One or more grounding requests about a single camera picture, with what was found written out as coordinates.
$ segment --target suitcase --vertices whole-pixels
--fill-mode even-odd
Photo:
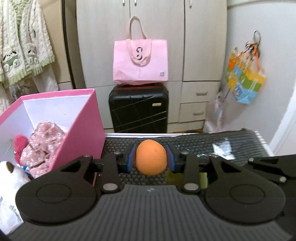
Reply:
[[[161,83],[115,86],[109,95],[114,132],[166,133],[168,101]]]

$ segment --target pink floral fabric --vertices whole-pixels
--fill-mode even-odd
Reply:
[[[22,152],[20,163],[29,167],[32,177],[48,172],[65,133],[54,122],[41,122],[29,137],[29,145]]]

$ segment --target open storage box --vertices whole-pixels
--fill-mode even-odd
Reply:
[[[85,154],[101,157],[105,133],[96,93],[81,89],[27,95],[14,102],[0,115],[0,161],[15,164],[14,137],[29,137],[45,121],[69,128],[49,171]]]

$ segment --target black bubble wrap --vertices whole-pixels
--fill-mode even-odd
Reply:
[[[232,154],[235,160],[231,160],[239,166],[247,163],[251,157],[268,156],[266,150],[260,143],[253,131],[242,129],[240,131],[225,131],[218,133],[197,133],[191,135],[181,135],[177,137],[157,137],[157,138],[117,138],[107,137],[103,148],[102,157],[106,153],[115,151],[125,152],[132,144],[140,144],[146,139],[152,139],[164,147],[171,143],[179,151],[188,151],[197,156],[209,156],[213,154],[213,144],[228,140],[231,144]],[[120,173],[122,187],[124,184],[137,185],[163,185],[166,184],[164,173],[157,176],[145,176],[136,168],[129,174]]]

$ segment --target pink tote bag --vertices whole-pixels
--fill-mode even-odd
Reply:
[[[140,23],[143,39],[131,39],[131,25],[134,20]],[[130,85],[167,81],[167,41],[147,39],[136,16],[130,19],[128,28],[127,40],[114,43],[113,81]]]

